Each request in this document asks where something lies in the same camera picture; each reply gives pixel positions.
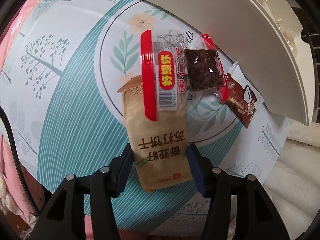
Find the beige soda cracker packet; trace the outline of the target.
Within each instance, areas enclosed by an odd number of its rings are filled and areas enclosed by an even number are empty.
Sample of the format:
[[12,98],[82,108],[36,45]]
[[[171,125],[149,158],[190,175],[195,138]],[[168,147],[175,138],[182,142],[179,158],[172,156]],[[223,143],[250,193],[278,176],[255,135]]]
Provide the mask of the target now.
[[157,121],[149,120],[144,114],[140,75],[118,91],[122,94],[124,126],[143,190],[152,193],[191,180],[184,111],[161,111]]

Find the brown chocolate snack packet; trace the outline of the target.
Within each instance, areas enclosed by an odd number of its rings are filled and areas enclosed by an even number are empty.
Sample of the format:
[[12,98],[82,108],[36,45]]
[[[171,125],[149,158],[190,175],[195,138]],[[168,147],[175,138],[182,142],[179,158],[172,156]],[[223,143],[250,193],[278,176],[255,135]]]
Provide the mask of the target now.
[[226,82],[228,88],[226,105],[245,128],[248,128],[257,109],[264,103],[264,99],[246,79],[238,62],[228,70]]

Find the red edged date snack packet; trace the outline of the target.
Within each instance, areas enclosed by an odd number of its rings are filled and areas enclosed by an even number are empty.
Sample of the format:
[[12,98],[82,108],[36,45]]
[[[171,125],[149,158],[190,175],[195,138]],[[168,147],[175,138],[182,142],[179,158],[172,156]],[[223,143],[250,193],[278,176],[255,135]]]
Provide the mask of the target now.
[[157,121],[161,111],[180,111],[189,92],[209,90],[221,102],[228,99],[226,75],[208,34],[188,48],[177,30],[146,30],[140,36],[144,114]]

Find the white curtain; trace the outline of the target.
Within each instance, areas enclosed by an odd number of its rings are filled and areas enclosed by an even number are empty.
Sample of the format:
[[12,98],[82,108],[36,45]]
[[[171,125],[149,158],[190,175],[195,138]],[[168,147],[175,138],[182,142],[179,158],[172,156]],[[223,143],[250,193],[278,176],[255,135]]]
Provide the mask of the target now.
[[237,177],[255,175],[295,239],[319,210],[319,124],[255,122],[241,131],[223,168]]

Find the leaf patterned tablecloth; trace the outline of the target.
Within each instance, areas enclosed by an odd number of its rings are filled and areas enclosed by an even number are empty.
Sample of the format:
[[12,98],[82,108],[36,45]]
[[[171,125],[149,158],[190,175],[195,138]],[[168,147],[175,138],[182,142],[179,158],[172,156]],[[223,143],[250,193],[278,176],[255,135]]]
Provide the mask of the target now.
[[[141,74],[140,34],[175,29],[194,45],[201,33],[142,0],[27,0],[1,44],[1,107],[23,167],[50,192],[63,178],[92,174],[129,142],[117,90]],[[213,94],[187,107],[188,138],[229,174],[263,183],[292,121],[263,103],[248,128]],[[192,180],[145,192],[133,166],[117,225],[157,236],[198,235],[209,200]]]

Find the white plastic storage bin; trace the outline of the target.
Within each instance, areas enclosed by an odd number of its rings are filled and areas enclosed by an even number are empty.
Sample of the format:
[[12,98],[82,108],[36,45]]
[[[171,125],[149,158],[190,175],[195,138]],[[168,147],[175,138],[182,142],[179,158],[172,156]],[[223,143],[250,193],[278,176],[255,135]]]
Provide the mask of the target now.
[[312,122],[315,74],[302,25],[286,0],[146,0],[214,43],[259,90],[269,111]]

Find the pink quilt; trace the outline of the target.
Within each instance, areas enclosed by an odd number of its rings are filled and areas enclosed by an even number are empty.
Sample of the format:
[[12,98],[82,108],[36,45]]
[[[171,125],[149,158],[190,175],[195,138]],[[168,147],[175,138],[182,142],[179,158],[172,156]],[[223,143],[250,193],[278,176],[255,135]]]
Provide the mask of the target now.
[[63,7],[26,0],[1,36],[1,213],[35,226],[45,204],[38,160],[50,100],[65,77],[72,39]]

